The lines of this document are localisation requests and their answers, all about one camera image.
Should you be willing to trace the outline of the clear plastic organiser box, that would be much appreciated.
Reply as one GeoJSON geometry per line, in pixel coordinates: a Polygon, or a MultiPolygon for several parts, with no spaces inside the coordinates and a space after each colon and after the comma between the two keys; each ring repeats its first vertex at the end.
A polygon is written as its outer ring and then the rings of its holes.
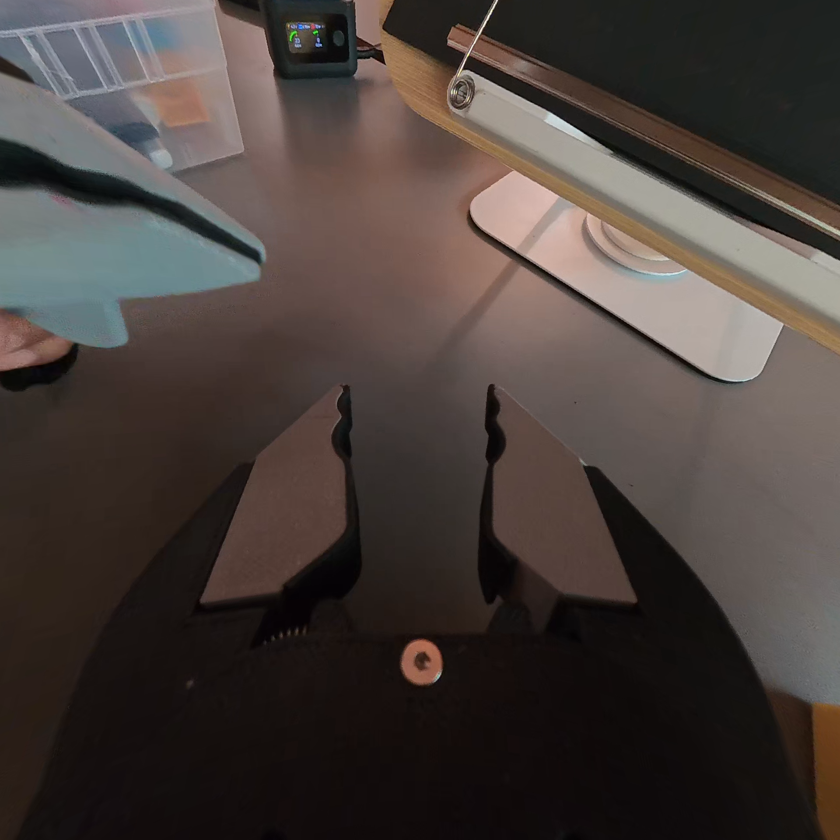
{"type": "Polygon", "coordinates": [[[244,151],[216,2],[2,1],[2,58],[169,172],[244,151]]]}

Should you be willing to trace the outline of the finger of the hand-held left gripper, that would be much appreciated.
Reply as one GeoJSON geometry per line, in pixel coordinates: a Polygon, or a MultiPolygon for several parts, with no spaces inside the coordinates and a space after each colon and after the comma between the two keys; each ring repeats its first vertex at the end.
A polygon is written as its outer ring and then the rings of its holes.
{"type": "Polygon", "coordinates": [[[1,117],[2,188],[139,208],[244,257],[266,256],[246,228],[25,73],[2,73],[1,117]]]}
{"type": "Polygon", "coordinates": [[[256,281],[263,245],[207,203],[3,189],[2,310],[73,343],[128,339],[120,306],[256,281]]]}

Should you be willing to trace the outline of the dark portable power station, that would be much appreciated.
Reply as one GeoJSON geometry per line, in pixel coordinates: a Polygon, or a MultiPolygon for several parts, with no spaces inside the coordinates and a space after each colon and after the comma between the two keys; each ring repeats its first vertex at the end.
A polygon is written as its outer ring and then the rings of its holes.
{"type": "Polygon", "coordinates": [[[260,1],[270,57],[283,79],[349,78],[358,69],[355,4],[260,1]]]}

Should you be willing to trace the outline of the yellow box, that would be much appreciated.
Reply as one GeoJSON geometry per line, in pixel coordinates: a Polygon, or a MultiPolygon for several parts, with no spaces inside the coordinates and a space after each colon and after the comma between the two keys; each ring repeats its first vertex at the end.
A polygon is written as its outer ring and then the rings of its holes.
{"type": "Polygon", "coordinates": [[[825,839],[839,839],[839,706],[812,706],[814,792],[825,839]]]}

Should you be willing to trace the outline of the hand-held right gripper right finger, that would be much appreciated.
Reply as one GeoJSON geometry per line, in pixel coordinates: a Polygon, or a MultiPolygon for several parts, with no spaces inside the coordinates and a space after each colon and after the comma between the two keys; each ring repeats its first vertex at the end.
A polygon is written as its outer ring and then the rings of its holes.
{"type": "Polygon", "coordinates": [[[635,607],[585,464],[508,392],[486,396],[478,577],[486,603],[635,607]]]}

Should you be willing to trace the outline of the person's left hand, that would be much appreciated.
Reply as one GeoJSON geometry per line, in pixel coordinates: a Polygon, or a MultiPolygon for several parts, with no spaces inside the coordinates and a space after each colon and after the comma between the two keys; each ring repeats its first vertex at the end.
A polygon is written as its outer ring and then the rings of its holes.
{"type": "Polygon", "coordinates": [[[1,372],[22,370],[64,358],[73,342],[10,311],[1,310],[1,372]]]}

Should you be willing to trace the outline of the black board on white stand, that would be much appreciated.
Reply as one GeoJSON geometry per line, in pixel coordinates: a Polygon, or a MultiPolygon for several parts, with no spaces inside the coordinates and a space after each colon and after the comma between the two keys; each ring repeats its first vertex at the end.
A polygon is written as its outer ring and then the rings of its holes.
{"type": "Polygon", "coordinates": [[[721,382],[783,327],[838,353],[838,2],[384,2],[381,34],[511,170],[480,232],[721,382]]]}

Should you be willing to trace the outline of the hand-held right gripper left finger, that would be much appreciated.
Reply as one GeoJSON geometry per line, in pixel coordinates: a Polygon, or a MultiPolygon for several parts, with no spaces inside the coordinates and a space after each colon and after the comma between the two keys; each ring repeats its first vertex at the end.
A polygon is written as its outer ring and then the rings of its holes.
{"type": "Polygon", "coordinates": [[[264,448],[199,603],[341,599],[361,574],[350,388],[336,385],[264,448]]]}

